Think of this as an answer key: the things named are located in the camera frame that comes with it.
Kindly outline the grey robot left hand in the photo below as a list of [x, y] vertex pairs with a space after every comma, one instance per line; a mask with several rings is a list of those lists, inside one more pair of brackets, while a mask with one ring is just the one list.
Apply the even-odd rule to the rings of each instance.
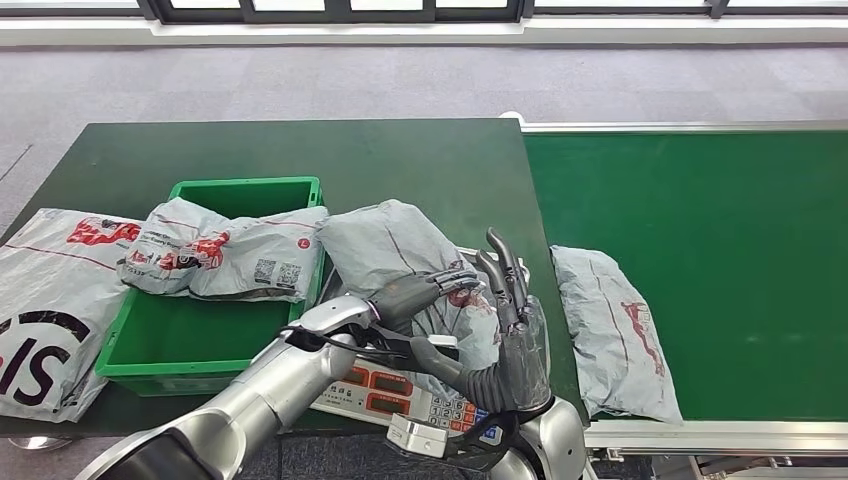
[[366, 298], [385, 329], [415, 336], [415, 316], [442, 297], [480, 284], [477, 274], [464, 269], [413, 273], [390, 281]]

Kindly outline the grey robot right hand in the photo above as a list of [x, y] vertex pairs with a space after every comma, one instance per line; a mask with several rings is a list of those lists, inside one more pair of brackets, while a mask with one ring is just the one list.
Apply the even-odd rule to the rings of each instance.
[[552, 397], [544, 311], [529, 293], [517, 257], [506, 240], [492, 227], [486, 239], [498, 259], [493, 260], [482, 250], [476, 258], [495, 299], [498, 360], [486, 368], [472, 369], [440, 353], [422, 337], [411, 340], [411, 350], [425, 373], [490, 414], [535, 411]]

